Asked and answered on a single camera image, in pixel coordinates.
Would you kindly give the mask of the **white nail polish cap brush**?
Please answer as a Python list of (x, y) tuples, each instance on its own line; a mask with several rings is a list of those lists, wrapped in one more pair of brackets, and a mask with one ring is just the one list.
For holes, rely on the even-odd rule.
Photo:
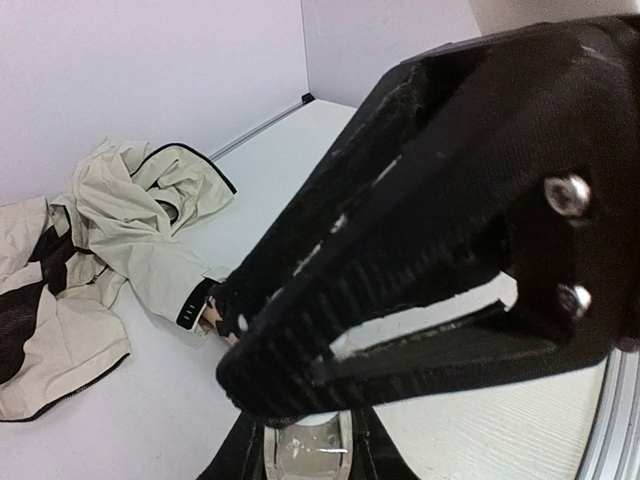
[(299, 418), (286, 419), (280, 429), (289, 428), (291, 426), (317, 427), (331, 422), (335, 417), (339, 416), (339, 411), (326, 412), (319, 414), (307, 415)]

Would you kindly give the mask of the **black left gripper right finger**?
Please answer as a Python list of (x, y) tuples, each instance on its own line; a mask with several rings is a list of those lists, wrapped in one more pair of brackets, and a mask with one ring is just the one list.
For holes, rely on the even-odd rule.
[(352, 410), (352, 480), (418, 480), (372, 407)]

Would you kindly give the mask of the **mannequin hand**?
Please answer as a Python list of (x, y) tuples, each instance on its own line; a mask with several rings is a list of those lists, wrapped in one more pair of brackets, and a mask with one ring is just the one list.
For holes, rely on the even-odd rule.
[(211, 327), (211, 330), (230, 346), (238, 342), (237, 335), (225, 324), (221, 313), (217, 309), (213, 296), (207, 298), (200, 314), (200, 321), (207, 323)]

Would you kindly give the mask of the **clear nail polish bottle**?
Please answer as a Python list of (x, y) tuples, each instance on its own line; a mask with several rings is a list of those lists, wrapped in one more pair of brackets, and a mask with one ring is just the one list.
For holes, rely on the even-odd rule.
[(317, 427), (264, 429), (267, 479), (347, 480), (353, 459), (349, 411)]

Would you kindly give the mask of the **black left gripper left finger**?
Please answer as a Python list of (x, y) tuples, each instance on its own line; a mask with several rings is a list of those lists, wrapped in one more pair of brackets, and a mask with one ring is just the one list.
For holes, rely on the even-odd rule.
[(198, 480), (265, 478), (264, 428), (241, 413)]

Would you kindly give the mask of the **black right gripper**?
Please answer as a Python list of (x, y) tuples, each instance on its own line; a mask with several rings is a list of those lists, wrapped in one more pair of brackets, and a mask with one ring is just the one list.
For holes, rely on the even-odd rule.
[(638, 330), (639, 19), (543, 23), (414, 59), (434, 233), (517, 282), (424, 330), (439, 350), (609, 350)]

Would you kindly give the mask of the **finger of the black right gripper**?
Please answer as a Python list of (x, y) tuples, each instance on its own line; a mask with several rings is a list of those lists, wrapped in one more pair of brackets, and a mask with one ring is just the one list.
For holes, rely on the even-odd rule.
[(559, 307), (487, 307), (344, 359), (316, 363), (314, 387), (335, 409), (534, 380), (594, 366), (610, 352), (610, 329)]
[(216, 377), (268, 425), (339, 410), (313, 386), (331, 344), (390, 313), (427, 306), (496, 277), (469, 243), (434, 233), (415, 140), (428, 100), (415, 64), (386, 73), (297, 194), (216, 291), (226, 323), (248, 326)]

